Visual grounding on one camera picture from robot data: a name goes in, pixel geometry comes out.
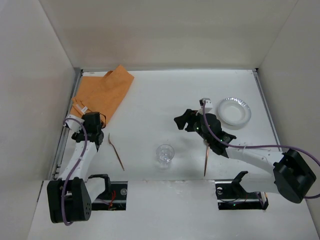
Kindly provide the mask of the clear drinking glass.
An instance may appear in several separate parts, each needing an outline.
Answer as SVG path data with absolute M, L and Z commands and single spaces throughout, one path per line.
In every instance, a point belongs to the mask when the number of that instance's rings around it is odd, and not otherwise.
M 168 169 L 171 166 L 174 156 L 175 150 L 171 145 L 160 145 L 156 150 L 157 166 L 162 170 Z

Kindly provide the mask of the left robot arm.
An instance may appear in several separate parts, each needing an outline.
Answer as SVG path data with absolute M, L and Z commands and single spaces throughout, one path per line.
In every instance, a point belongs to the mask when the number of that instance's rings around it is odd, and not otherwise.
M 87 175 L 104 139 L 101 114 L 89 112 L 81 118 L 70 114 L 63 125 L 73 131 L 75 149 L 64 171 L 56 180 L 49 181 L 47 198 L 51 222 L 70 226 L 87 221 L 98 196 L 112 191 L 107 174 Z

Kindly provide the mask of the white plate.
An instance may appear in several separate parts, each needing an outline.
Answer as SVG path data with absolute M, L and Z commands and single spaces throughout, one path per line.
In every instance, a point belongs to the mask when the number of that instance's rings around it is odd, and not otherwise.
M 252 117 L 249 105 L 236 97 L 227 97 L 221 100 L 217 112 L 220 118 L 231 126 L 246 125 Z

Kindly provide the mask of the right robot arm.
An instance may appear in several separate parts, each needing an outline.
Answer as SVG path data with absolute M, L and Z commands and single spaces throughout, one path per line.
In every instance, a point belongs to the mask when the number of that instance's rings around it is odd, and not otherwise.
M 308 198 L 308 191 L 317 177 L 304 158 L 301 150 L 288 147 L 286 152 L 273 151 L 272 145 L 251 147 L 237 141 L 235 135 L 222 129 L 221 122 L 212 113 L 200 114 L 187 109 L 174 119 L 179 130 L 197 133 L 209 149 L 218 156 L 245 162 L 263 170 L 254 176 L 241 170 L 234 178 L 216 184 L 219 199 L 237 200 L 256 192 L 275 193 L 286 200 L 299 204 Z

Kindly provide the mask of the copper spoon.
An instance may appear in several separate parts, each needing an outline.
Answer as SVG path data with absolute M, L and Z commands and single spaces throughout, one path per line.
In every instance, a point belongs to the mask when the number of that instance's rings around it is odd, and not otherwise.
M 206 172 L 207 172 L 207 165 L 208 165 L 208 159 L 209 159 L 209 150 L 210 150 L 210 146 L 208 144 L 207 141 L 205 141 L 205 145 L 206 145 L 206 152 L 205 152 L 205 160 L 204 160 L 204 170 L 203 170 L 203 176 L 206 176 Z

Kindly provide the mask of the orange cloth placemat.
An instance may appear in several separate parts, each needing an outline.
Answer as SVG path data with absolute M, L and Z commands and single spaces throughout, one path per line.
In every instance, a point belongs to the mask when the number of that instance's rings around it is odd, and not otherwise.
M 75 97 L 70 114 L 81 118 L 85 113 L 99 112 L 106 126 L 128 93 L 134 76 L 122 65 L 104 76 L 84 76 Z

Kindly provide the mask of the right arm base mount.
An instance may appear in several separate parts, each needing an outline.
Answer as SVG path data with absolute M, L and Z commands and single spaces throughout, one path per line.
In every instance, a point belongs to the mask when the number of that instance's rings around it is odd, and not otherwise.
M 215 194 L 219 210 L 263 210 L 269 206 L 264 192 L 246 192 L 240 185 L 248 171 L 241 171 L 234 179 L 215 181 Z

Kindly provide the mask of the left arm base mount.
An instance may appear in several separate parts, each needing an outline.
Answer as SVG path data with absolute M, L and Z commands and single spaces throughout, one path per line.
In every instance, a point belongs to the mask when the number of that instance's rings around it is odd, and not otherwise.
M 125 211 L 127 208 L 128 182 L 112 181 L 110 190 L 101 193 L 91 204 L 92 211 Z

